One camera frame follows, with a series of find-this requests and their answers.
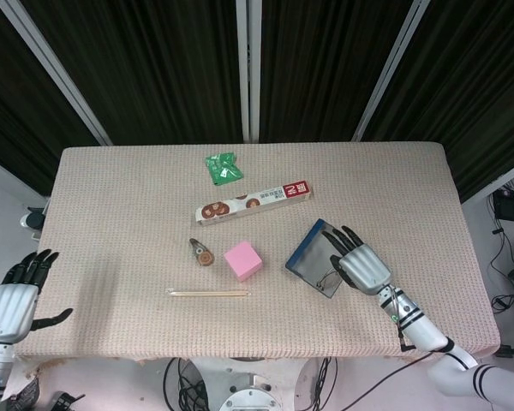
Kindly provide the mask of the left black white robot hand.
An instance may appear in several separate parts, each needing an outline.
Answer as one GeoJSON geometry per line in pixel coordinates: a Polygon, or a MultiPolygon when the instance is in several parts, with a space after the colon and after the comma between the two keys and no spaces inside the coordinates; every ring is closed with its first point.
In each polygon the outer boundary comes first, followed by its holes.
{"type": "Polygon", "coordinates": [[[0,283],[0,343],[17,344],[32,331],[61,324],[73,312],[67,308],[55,317],[34,317],[49,271],[59,253],[32,252],[13,265],[0,283]]]}

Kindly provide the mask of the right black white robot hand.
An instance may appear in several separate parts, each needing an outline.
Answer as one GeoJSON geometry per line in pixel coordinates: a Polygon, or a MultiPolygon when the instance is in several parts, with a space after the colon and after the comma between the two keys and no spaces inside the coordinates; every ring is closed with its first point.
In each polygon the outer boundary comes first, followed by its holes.
{"type": "Polygon", "coordinates": [[[391,284],[391,271],[374,250],[347,226],[322,235],[337,251],[330,256],[333,269],[351,288],[377,295],[391,284]]]}

